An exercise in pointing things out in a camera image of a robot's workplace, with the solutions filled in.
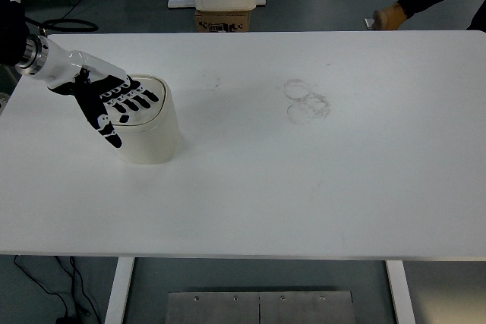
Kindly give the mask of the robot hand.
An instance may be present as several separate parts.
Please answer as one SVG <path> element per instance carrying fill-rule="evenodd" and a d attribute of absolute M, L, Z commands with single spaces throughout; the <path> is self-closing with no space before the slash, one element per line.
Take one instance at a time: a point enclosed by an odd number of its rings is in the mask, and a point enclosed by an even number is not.
<path fill-rule="evenodd" d="M 114 122 L 127 124 L 153 112 L 162 97 L 125 70 L 81 51 L 67 51 L 39 38 L 43 63 L 35 78 L 49 90 L 73 96 L 91 127 L 116 149 L 122 147 Z"/>

